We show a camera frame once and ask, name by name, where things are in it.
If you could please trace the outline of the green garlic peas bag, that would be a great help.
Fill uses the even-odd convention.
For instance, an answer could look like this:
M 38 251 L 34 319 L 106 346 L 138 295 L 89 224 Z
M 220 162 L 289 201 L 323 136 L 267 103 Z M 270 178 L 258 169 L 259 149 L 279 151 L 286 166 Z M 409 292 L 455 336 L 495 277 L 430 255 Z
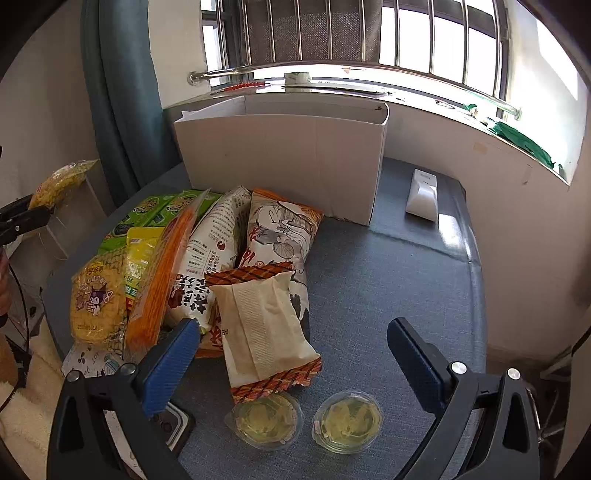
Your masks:
M 50 175 L 36 189 L 29 202 L 28 209 L 38 207 L 52 209 L 57 206 L 70 191 L 76 189 L 86 179 L 87 173 L 99 162 L 80 160 L 69 163 Z

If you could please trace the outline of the orange Indian flying cake pack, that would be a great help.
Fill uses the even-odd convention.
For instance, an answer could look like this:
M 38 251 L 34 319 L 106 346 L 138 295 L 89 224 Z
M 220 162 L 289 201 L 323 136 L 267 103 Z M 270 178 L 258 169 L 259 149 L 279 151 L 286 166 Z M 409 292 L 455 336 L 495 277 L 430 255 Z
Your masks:
M 158 341 L 175 271 L 183 256 L 198 210 L 209 190 L 193 198 L 171 220 L 150 257 L 129 315 L 124 337 L 124 358 L 138 363 Z

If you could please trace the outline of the beige waffle pattern snack pack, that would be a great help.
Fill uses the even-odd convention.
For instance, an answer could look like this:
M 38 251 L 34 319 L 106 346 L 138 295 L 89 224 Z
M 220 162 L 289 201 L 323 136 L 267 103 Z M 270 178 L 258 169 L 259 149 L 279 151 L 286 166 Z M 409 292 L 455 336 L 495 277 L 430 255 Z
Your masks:
M 290 262 L 209 273 L 235 404 L 308 387 L 322 357 L 304 336 L 290 301 Z

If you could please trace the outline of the clear jelly cup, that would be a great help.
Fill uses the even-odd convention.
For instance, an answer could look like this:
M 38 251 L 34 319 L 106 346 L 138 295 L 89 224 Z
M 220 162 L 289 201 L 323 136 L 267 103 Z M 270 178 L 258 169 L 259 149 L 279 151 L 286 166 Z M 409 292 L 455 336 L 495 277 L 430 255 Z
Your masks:
M 280 392 L 235 405 L 224 423 L 250 447 L 274 451 L 297 440 L 304 426 L 304 413 L 294 397 Z
M 339 455 L 360 453 L 380 435 L 384 413 L 370 394 L 345 390 L 322 402 L 311 421 L 311 437 Z

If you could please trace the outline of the yellow round cake pack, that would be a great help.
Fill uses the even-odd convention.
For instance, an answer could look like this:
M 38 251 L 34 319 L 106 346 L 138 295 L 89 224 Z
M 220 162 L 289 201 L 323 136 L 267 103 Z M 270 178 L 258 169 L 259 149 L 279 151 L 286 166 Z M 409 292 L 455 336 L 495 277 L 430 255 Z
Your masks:
M 80 342 L 105 345 L 125 320 L 125 248 L 99 253 L 72 278 L 70 330 Z

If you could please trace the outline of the white text snack bag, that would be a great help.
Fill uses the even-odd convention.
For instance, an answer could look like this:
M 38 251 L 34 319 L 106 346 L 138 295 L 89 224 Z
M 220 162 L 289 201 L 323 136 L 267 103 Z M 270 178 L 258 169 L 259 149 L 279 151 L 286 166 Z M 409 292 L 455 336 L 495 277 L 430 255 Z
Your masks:
M 245 240 L 251 200 L 252 192 L 237 186 L 221 196 L 198 221 L 168 298 L 173 322 L 193 319 L 202 334 L 211 330 L 214 295 L 206 286 L 205 276 L 235 268 Z

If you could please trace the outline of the yellow snack bag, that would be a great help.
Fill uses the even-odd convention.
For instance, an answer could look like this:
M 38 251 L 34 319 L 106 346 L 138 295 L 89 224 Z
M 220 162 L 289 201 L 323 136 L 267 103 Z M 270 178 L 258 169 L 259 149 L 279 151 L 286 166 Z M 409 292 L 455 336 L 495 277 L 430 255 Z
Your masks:
M 163 231 L 163 227 L 132 227 L 127 231 L 124 286 L 126 299 L 131 303 Z

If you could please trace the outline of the green seaweed snack bag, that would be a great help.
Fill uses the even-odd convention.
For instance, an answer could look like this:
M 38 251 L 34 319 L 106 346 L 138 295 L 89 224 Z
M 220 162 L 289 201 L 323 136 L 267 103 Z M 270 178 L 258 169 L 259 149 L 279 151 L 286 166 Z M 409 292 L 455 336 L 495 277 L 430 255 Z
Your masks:
M 126 244 L 127 231 L 133 227 L 145 227 L 174 197 L 174 194 L 146 197 L 116 224 L 101 241 L 99 254 L 121 248 Z

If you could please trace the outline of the white red cartoon snack bag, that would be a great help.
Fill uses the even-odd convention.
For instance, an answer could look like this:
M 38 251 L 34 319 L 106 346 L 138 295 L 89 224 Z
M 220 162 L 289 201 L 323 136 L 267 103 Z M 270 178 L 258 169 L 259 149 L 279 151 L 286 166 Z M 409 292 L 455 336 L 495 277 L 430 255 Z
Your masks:
M 310 301 L 304 262 L 321 222 L 320 210 L 290 202 L 269 190 L 253 190 L 246 227 L 245 251 L 235 268 L 207 274 L 206 285 L 219 284 L 223 280 L 243 280 L 246 276 L 240 272 L 242 269 L 260 279 L 264 273 L 279 271 L 280 264 L 288 264 L 291 268 L 288 287 L 290 303 L 298 320 L 301 321 L 304 335 L 308 336 Z

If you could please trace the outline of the dark teal curtain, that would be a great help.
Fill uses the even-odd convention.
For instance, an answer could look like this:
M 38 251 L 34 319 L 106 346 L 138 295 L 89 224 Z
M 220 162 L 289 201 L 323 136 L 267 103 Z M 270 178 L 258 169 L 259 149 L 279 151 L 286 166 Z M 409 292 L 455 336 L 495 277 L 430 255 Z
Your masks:
M 146 1 L 85 1 L 81 54 L 95 143 L 120 206 L 181 158 L 151 58 Z

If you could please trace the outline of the white cardboard box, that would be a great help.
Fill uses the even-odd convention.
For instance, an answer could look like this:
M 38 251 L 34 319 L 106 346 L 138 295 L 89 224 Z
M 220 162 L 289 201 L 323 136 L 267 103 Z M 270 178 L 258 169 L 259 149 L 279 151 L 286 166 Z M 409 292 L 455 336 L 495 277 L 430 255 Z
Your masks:
M 390 108 L 319 93 L 240 95 L 173 124 L 193 187 L 270 190 L 325 215 L 369 225 Z

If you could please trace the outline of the green plastic bag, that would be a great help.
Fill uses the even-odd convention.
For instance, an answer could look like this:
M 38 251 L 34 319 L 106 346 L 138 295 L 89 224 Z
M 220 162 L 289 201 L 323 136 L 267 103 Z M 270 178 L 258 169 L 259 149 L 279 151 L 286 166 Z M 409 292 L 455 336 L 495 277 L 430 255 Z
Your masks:
M 490 133 L 534 157 L 539 163 L 557 173 L 563 180 L 566 179 L 566 172 L 563 166 L 556 164 L 552 160 L 551 155 L 531 138 L 502 120 L 483 117 L 479 114 L 478 106 L 474 103 L 464 105 L 463 109 L 468 115 L 478 120 Z

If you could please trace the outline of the grey towel on railing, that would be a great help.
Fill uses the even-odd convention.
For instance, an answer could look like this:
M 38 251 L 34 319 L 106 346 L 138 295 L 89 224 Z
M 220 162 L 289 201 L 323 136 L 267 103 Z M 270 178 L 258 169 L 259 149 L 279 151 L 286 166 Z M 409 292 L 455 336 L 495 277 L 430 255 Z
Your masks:
M 242 1 L 239 5 L 245 60 L 250 65 L 380 60 L 381 1 Z

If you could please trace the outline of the steel window railing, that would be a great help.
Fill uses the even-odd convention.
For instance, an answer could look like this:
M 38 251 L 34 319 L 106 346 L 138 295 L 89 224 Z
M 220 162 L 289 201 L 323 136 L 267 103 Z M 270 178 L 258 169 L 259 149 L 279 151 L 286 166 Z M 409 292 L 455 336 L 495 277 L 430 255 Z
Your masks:
M 518 119 L 507 100 L 509 27 L 502 1 L 381 1 L 381 54 L 377 63 L 298 61 L 250 65 L 245 60 L 241 1 L 204 1 L 205 24 L 217 35 L 218 67 L 191 72 L 197 84 L 248 78 L 270 69 L 304 71 L 321 79 L 407 89 L 459 105 L 476 104 Z

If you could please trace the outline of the orange handled tool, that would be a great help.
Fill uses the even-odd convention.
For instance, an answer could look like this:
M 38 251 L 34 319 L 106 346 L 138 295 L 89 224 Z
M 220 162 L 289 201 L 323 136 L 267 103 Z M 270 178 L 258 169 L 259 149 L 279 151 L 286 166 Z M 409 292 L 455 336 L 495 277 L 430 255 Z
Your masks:
M 221 90 L 217 91 L 217 93 L 229 93 L 235 91 L 242 91 L 246 89 L 259 89 L 266 87 L 268 85 L 267 82 L 264 81 L 250 81 L 250 82 L 242 82 L 237 84 L 232 84 L 230 86 L 226 86 L 221 88 Z

